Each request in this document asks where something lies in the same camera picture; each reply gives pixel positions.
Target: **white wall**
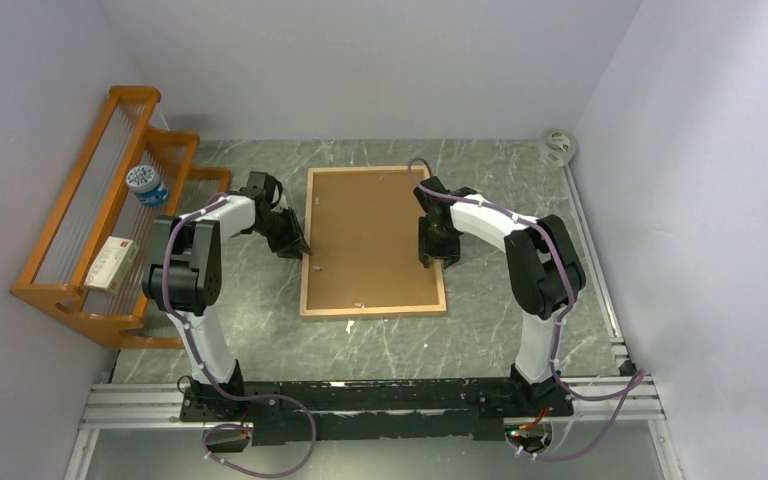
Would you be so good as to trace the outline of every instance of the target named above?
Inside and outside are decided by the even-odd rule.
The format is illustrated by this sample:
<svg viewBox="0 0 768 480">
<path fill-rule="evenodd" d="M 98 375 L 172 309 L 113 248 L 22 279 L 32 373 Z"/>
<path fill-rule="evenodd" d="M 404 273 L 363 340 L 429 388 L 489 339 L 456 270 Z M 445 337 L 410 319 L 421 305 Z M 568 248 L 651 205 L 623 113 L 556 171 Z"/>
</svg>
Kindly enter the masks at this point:
<svg viewBox="0 0 768 480">
<path fill-rule="evenodd" d="M 687 478 L 768 479 L 768 0 L 644 1 L 576 133 Z"/>
<path fill-rule="evenodd" d="M 142 83 L 95 0 L 0 0 L 0 478 L 62 478 L 108 353 L 8 294 L 116 83 Z"/>
<path fill-rule="evenodd" d="M 529 138 L 575 126 L 640 0 L 103 3 L 202 138 Z"/>
</svg>

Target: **floor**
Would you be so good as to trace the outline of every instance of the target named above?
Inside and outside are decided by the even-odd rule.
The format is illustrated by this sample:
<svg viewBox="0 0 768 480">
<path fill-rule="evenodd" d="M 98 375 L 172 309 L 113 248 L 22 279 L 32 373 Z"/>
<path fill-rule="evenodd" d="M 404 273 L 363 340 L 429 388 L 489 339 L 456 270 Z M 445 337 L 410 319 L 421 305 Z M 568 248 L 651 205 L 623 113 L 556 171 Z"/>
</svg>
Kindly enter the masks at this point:
<svg viewBox="0 0 768 480">
<path fill-rule="evenodd" d="M 547 455 L 568 455 L 581 450 L 601 427 L 598 423 L 577 424 L 563 445 L 554 450 L 550 446 L 552 451 Z M 230 468 L 204 461 L 199 448 L 201 435 L 201 430 L 102 430 L 87 479 L 246 478 Z M 292 442 L 249 448 L 242 454 L 222 457 L 259 472 L 277 472 L 295 465 L 306 449 L 305 442 Z M 636 421 L 618 422 L 597 453 L 560 463 L 533 462 L 514 455 L 505 442 L 475 442 L 469 437 L 320 441 L 310 462 L 291 478 L 663 480 L 664 475 L 648 424 Z"/>
<path fill-rule="evenodd" d="M 606 310 L 563 171 L 540 163 L 527 141 L 376 140 L 203 142 L 195 162 L 229 168 L 232 188 L 250 170 L 284 183 L 290 206 L 304 216 L 307 169 L 403 165 L 427 159 L 450 189 L 469 186 L 519 213 L 554 213 L 567 225 L 589 273 L 562 339 L 564 375 L 616 375 Z M 195 185 L 185 208 L 204 203 L 215 185 Z M 505 255 L 462 237 L 461 261 L 444 274 L 447 314 L 357 321 L 303 322 L 299 317 L 301 262 L 276 258 L 258 236 L 223 248 L 222 295 L 217 302 L 225 336 L 248 380 L 442 378 L 508 375 L 516 356 L 522 311 L 510 291 Z M 174 335 L 153 316 L 147 331 Z M 163 383 L 189 373 L 183 350 L 122 351 L 115 383 Z"/>
</svg>

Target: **tape roll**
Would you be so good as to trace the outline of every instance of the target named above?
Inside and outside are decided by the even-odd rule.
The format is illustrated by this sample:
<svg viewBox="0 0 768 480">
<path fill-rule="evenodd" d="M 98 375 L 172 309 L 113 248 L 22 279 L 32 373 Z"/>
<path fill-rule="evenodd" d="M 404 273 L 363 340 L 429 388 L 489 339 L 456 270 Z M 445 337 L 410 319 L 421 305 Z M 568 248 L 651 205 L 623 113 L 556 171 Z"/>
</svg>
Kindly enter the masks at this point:
<svg viewBox="0 0 768 480">
<path fill-rule="evenodd" d="M 544 130 L 537 141 L 537 153 L 540 161 L 553 167 L 563 167 L 572 160 L 578 151 L 578 141 L 564 130 L 550 128 Z"/>
</svg>

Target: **blue and white bottle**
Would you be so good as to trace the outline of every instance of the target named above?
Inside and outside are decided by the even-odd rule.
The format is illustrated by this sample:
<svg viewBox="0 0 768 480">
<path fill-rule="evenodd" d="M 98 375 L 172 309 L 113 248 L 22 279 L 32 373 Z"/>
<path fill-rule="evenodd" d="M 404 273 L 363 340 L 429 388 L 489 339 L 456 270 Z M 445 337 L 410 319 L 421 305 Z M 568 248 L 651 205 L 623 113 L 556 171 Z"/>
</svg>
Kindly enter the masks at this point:
<svg viewBox="0 0 768 480">
<path fill-rule="evenodd" d="M 169 190 L 157 170 L 149 165 L 137 165 L 125 176 L 125 184 L 147 207 L 156 207 L 166 201 Z"/>
</svg>

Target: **white box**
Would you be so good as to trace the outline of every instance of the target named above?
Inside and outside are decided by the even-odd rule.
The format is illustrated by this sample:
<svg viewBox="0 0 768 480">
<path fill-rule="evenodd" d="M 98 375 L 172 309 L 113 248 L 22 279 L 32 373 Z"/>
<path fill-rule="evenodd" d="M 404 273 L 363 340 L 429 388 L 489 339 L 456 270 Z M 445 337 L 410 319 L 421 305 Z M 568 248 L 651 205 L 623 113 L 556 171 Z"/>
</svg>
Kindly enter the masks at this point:
<svg viewBox="0 0 768 480">
<path fill-rule="evenodd" d="M 116 295 L 139 250 L 140 246 L 133 240 L 107 237 L 90 266 L 84 286 Z"/>
</svg>

